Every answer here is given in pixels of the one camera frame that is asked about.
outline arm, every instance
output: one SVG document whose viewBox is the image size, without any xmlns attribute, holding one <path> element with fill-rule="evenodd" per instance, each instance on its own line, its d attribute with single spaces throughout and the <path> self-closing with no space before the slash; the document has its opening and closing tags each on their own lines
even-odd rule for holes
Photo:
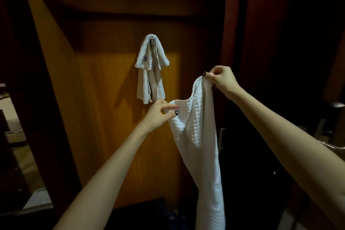
<svg viewBox="0 0 345 230">
<path fill-rule="evenodd" d="M 178 108 L 159 99 L 148 110 L 145 118 L 133 130 L 119 149 L 97 171 L 63 214 L 54 230 L 103 229 L 106 226 L 116 198 L 135 153 L 149 132 L 175 117 Z"/>
<path fill-rule="evenodd" d="M 216 66 L 206 78 L 243 111 L 285 169 L 335 226 L 345 229 L 345 162 L 245 92 L 230 67 Z"/>
</svg>

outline white towel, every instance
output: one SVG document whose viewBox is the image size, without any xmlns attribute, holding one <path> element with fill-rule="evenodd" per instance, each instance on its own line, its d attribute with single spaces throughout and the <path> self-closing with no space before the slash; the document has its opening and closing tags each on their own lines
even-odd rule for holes
<svg viewBox="0 0 345 230">
<path fill-rule="evenodd" d="M 218 160 L 212 84 L 196 79 L 187 100 L 173 100 L 179 115 L 169 120 L 175 143 L 199 189 L 196 230 L 224 230 L 225 214 Z"/>
<path fill-rule="evenodd" d="M 144 104 L 155 102 L 158 98 L 165 99 L 160 71 L 169 65 L 162 44 L 153 34 L 145 36 L 141 42 L 136 68 L 139 68 L 137 97 Z"/>
</svg>

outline metal handle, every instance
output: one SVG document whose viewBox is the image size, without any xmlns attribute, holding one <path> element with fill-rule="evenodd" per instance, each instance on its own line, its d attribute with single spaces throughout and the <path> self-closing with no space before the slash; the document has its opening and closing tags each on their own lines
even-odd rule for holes
<svg viewBox="0 0 345 230">
<path fill-rule="evenodd" d="M 344 147 L 337 147 L 337 146 L 331 145 L 331 144 L 329 144 L 329 143 L 327 143 L 327 142 L 325 142 L 325 141 L 320 141 L 320 142 L 323 143 L 324 145 L 326 145 L 326 146 L 332 148 L 332 149 L 345 150 L 345 146 L 344 146 Z"/>
</svg>

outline person's right hand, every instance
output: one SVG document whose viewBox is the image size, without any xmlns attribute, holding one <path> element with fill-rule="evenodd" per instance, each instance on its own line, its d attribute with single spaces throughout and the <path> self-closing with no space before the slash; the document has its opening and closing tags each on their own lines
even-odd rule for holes
<svg viewBox="0 0 345 230">
<path fill-rule="evenodd" d="M 233 95 L 242 88 L 236 81 L 236 78 L 228 66 L 215 66 L 210 72 L 204 72 L 203 75 L 230 100 Z"/>
</svg>

